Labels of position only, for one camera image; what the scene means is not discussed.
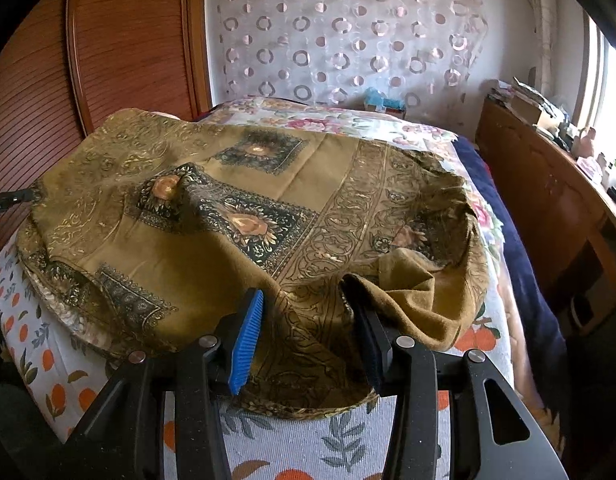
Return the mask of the orange print white sheet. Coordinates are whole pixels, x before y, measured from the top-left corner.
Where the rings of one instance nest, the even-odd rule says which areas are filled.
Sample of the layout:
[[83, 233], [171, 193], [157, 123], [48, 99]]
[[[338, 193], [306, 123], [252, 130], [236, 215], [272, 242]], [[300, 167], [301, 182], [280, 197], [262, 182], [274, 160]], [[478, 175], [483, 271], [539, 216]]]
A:
[[384, 474], [436, 474], [437, 389], [489, 282], [477, 209], [433, 153], [332, 134], [167, 122], [105, 126], [32, 189], [15, 258], [116, 373], [70, 422], [63, 467], [158, 479], [167, 398], [177, 472], [230, 474], [219, 401], [331, 421], [396, 401]]

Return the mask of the window with wooden frame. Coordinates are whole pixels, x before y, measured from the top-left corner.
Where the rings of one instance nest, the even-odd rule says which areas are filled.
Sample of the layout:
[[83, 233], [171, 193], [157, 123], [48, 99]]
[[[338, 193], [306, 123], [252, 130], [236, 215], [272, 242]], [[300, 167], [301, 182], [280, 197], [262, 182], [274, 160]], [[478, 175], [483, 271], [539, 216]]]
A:
[[596, 152], [616, 162], [616, 49], [587, 13], [574, 119], [579, 130], [596, 130]]

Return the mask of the brown gold patterned garment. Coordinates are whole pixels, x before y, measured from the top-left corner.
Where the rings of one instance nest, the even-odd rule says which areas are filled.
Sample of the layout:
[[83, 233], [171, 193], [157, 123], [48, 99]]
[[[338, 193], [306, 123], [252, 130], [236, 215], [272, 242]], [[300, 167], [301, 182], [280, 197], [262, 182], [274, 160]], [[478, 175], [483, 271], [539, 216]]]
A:
[[314, 419], [373, 398], [349, 278], [437, 351], [489, 282], [463, 181], [379, 140], [121, 110], [35, 184], [17, 252], [48, 308], [109, 356], [176, 351], [265, 295], [238, 403]]

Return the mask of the circle patterned sheer curtain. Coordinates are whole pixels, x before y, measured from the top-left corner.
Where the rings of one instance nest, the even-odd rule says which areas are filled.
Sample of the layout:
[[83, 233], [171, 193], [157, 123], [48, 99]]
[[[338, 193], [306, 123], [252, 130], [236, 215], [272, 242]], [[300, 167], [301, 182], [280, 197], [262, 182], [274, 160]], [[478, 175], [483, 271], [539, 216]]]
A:
[[483, 0], [206, 0], [205, 18], [218, 101], [358, 108], [378, 94], [415, 122], [470, 122]]

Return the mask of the blue bag on box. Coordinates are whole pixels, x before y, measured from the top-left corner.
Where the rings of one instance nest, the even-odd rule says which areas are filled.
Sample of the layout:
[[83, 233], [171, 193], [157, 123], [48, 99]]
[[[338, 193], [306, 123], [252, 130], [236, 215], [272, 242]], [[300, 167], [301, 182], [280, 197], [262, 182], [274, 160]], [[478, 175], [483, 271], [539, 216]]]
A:
[[387, 114], [401, 119], [406, 116], [404, 101], [389, 98], [374, 88], [366, 89], [364, 92], [363, 106], [368, 112]]

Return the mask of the navy blue blanket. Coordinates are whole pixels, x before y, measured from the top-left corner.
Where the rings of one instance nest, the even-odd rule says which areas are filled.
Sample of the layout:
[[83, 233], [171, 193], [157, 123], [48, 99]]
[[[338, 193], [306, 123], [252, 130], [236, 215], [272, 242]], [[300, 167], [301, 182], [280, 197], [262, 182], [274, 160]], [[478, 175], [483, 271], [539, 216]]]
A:
[[502, 222], [503, 253], [510, 271], [514, 296], [520, 311], [527, 352], [532, 369], [555, 367], [566, 352], [565, 339], [558, 320], [538, 287], [534, 269], [506, 205], [494, 184], [486, 162], [468, 139], [459, 136], [453, 142], [468, 175]]

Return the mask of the wooden low cabinet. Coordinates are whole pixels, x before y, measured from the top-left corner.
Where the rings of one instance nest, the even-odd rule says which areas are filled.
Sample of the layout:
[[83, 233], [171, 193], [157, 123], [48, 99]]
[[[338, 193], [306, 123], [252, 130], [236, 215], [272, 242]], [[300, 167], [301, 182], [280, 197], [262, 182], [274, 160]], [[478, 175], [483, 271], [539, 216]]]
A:
[[569, 154], [493, 98], [475, 140], [564, 333], [591, 332], [616, 309], [616, 205]]

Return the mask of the stack of papers and boxes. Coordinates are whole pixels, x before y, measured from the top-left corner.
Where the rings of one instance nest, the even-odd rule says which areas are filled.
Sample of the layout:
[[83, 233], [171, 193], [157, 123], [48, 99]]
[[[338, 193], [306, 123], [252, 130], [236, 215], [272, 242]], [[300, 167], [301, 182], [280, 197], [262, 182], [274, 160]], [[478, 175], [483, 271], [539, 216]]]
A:
[[517, 78], [512, 82], [491, 81], [490, 94], [516, 117], [550, 133], [558, 131], [567, 119], [562, 108]]

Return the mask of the pink figurine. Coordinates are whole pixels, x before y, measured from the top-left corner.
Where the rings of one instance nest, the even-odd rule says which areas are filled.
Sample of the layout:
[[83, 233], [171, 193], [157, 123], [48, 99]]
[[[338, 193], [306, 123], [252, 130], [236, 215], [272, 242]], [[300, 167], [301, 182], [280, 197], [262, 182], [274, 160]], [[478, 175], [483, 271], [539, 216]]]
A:
[[572, 147], [574, 159], [589, 158], [596, 156], [596, 128], [586, 127], [579, 131], [579, 136], [575, 139]]

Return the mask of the floral bed blanket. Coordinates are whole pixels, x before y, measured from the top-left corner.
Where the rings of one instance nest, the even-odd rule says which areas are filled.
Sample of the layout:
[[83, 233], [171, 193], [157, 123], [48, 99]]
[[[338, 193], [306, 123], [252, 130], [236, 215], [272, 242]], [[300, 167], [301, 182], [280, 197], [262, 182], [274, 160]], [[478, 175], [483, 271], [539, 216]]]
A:
[[534, 412], [547, 411], [547, 404], [536, 385], [538, 373], [530, 364], [521, 315], [504, 258], [502, 222], [494, 215], [460, 161], [453, 146], [453, 142], [458, 140], [457, 134], [364, 110], [304, 105], [275, 98], [245, 98], [224, 103], [203, 115], [200, 121], [214, 125], [255, 125], [342, 134], [384, 141], [406, 151], [440, 157], [445, 170], [463, 179], [468, 203], [476, 213], [480, 234], [494, 266], [490, 284], [497, 289], [503, 309], [499, 314], [492, 314], [488, 307], [478, 310], [472, 325], [456, 339], [451, 349], [465, 352], [476, 348], [491, 353], [506, 364], [512, 373], [514, 388], [526, 405]]

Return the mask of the wooden wardrobe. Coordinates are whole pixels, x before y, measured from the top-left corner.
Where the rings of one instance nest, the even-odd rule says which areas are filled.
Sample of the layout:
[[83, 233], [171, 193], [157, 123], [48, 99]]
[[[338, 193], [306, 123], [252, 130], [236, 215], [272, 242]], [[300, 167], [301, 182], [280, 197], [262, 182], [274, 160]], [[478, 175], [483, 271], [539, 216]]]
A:
[[121, 108], [212, 106], [204, 0], [40, 0], [0, 53], [0, 193], [17, 192]]

